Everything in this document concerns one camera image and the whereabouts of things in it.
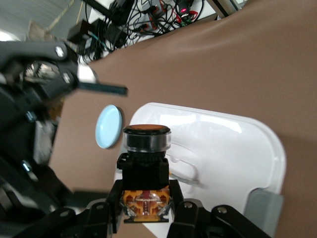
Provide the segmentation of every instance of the light blue button cap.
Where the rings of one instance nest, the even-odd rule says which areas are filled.
[[[122,129],[120,110],[114,105],[106,106],[100,113],[96,124],[96,142],[107,149],[118,140]]]

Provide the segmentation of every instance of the ceiling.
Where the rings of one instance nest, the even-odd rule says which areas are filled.
[[[63,12],[72,0],[10,0],[0,1],[0,30],[15,35],[24,40],[30,20],[34,20],[43,27],[49,27]],[[57,37],[66,38],[68,30],[76,25],[76,21],[86,18],[85,4],[81,0],[74,0],[66,14],[51,30]]]

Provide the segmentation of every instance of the black cable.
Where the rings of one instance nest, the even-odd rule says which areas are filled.
[[[174,10],[171,7],[171,14],[169,15],[169,17],[167,17],[167,14],[166,14],[165,20],[174,30],[176,30],[177,28],[174,26],[176,19],[173,19],[173,11]]]
[[[123,30],[124,30],[124,28],[122,28],[121,31],[116,35],[116,37],[115,37],[115,39],[114,39],[114,42],[113,42],[113,45],[114,45],[114,46],[116,45],[118,39],[120,39],[120,36],[121,36]]]
[[[100,37],[100,39],[102,40],[102,42],[105,43],[106,45],[106,41],[108,40],[110,42],[110,37],[109,37],[109,34],[108,34],[108,24],[107,24],[107,19],[105,19],[102,24],[101,24],[101,27],[98,31],[98,36]],[[112,48],[111,48],[111,44],[110,44],[110,48],[106,45],[106,50],[108,52],[112,52]]]
[[[129,18],[128,18],[127,22],[129,22],[131,19],[133,19],[133,18],[132,18],[132,13],[135,11],[135,8],[137,7],[137,5],[138,5],[138,2],[136,1],[135,4],[134,4],[134,6],[133,6],[133,9],[131,10],[131,13],[130,13],[130,15],[129,15]]]
[[[97,36],[101,42],[106,42],[104,35],[102,34],[102,29],[103,29],[103,24],[105,23],[105,20],[102,20],[101,22],[98,23],[98,28],[97,28]]]
[[[198,20],[198,18],[200,17],[200,15],[202,14],[202,12],[204,10],[204,3],[205,3],[205,0],[202,0],[202,8],[200,9],[200,11],[199,11],[196,19],[193,21],[193,23],[196,22]]]
[[[172,7],[171,9],[171,14],[169,16],[169,18],[167,19],[167,21],[169,22],[169,24],[174,28],[174,29],[177,29],[178,27],[175,27],[175,24],[176,24],[176,20],[177,20],[177,17],[174,17],[174,15],[176,16],[176,13],[174,12],[174,7]]]
[[[85,2],[85,15],[86,15],[86,21],[88,22],[88,16],[87,16],[87,2]]]
[[[139,41],[140,39],[141,39],[141,37],[139,37],[137,34],[135,34],[135,38],[132,39],[132,43],[133,43],[133,44],[136,44],[136,43],[138,43],[138,41]]]
[[[166,13],[165,13],[165,20],[166,22],[175,30],[176,27],[174,27],[173,22],[170,22],[170,19],[173,17],[173,6],[170,4],[165,4],[166,5]],[[168,7],[171,8],[171,14],[169,15],[169,18],[167,18],[167,13],[168,13]]]
[[[151,21],[150,20],[148,20],[148,21],[139,21],[139,22],[134,22],[134,23],[132,23],[132,24],[130,24],[128,27],[130,27],[130,26],[134,26],[134,25],[136,25],[136,24],[146,24],[146,23],[150,23]]]
[[[178,7],[178,0],[174,0],[174,2],[175,2],[175,12],[176,12],[176,14],[180,17],[180,14],[179,14],[179,12],[178,12],[178,10],[177,10],[177,7]]]
[[[149,8],[149,9],[147,10],[148,15],[150,16],[150,21],[151,21],[151,22],[153,21],[157,26],[160,26],[162,29],[164,29],[164,30],[165,30],[165,33],[170,32],[170,30],[168,30],[166,27],[164,27],[164,26],[156,19],[156,17],[153,16],[153,14],[152,14],[152,12],[151,12],[150,9],[151,9],[151,8]]]
[[[128,39],[132,40],[131,36],[133,35],[133,32],[129,28],[127,28],[127,35],[128,35]]]
[[[140,17],[141,17],[142,12],[139,11],[139,12],[135,13],[135,14],[131,17],[131,19],[130,19],[129,21],[127,21],[127,23],[130,22],[136,15],[140,15]]]
[[[93,60],[90,58],[90,54],[88,55],[88,59],[90,60],[90,62],[93,61]]]
[[[150,0],[146,0],[146,2],[147,2],[147,1],[150,2]],[[145,3],[146,3],[146,2],[145,2]],[[143,0],[141,0],[141,5],[144,5],[145,3],[143,3]]]
[[[169,4],[165,4],[165,2],[163,2],[164,3],[164,5],[166,5],[166,9],[165,9],[165,14],[163,14],[162,16],[160,16],[159,18],[157,18],[157,21],[158,22],[162,22],[162,23],[164,23],[163,24],[163,26],[162,25],[160,25],[159,23],[157,23],[157,25],[158,26],[161,26],[165,31],[166,31],[166,29],[168,29],[167,31],[166,31],[166,33],[167,32],[169,32],[170,31],[170,27],[172,27],[173,29],[176,29],[170,22],[169,22],[169,20],[167,19],[167,14],[168,14],[168,6],[171,6],[171,5],[169,5]]]
[[[162,35],[162,34],[157,33],[157,32],[146,31],[146,30],[140,31],[139,34],[141,34],[141,35],[146,35],[146,36],[154,36],[154,37],[157,37],[157,36],[161,36],[161,35]]]
[[[103,22],[103,26],[102,26],[102,32],[101,35],[103,36],[103,31],[106,33],[106,40],[109,41],[109,45],[110,45],[110,49],[107,47],[107,51],[109,53],[112,53],[113,51],[115,51],[115,46],[112,45],[111,41],[110,41],[110,36],[108,34],[108,27],[109,27],[109,22],[107,23],[106,19]]]

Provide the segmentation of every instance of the screw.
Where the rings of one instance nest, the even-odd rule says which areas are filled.
[[[70,83],[70,77],[68,76],[67,73],[63,73],[63,79],[64,79],[65,83]]]
[[[23,168],[24,168],[24,170],[26,172],[31,172],[32,171],[32,167],[27,161],[22,160],[22,166],[23,166]]]
[[[68,215],[69,211],[65,211],[65,212],[62,212],[60,214],[60,217],[66,217]]]
[[[64,56],[64,51],[62,50],[62,48],[60,46],[56,46],[55,47],[55,52],[58,55],[58,57],[63,57]]]
[[[30,122],[34,122],[37,119],[37,117],[34,114],[34,112],[28,111],[25,115],[26,115],[26,118],[28,119],[28,121],[30,121]]]
[[[225,209],[224,207],[218,207],[217,210],[219,213],[222,213],[222,214],[227,213],[227,209]]]
[[[103,205],[98,205],[96,208],[97,208],[98,210],[100,210],[100,209],[103,209],[104,206],[103,206]]]
[[[184,203],[184,207],[185,207],[185,208],[192,208],[193,205],[192,205],[190,202],[185,202],[185,203]]]

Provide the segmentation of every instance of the brown cardboard surface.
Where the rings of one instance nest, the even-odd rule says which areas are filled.
[[[92,64],[128,97],[76,92],[66,100],[52,167],[70,188],[110,189],[121,140],[102,150],[95,125],[109,104],[124,125],[159,102],[258,119],[287,154],[276,238],[317,237],[317,1],[250,0],[220,21],[202,20],[121,49]],[[152,237],[124,225],[116,237]]]

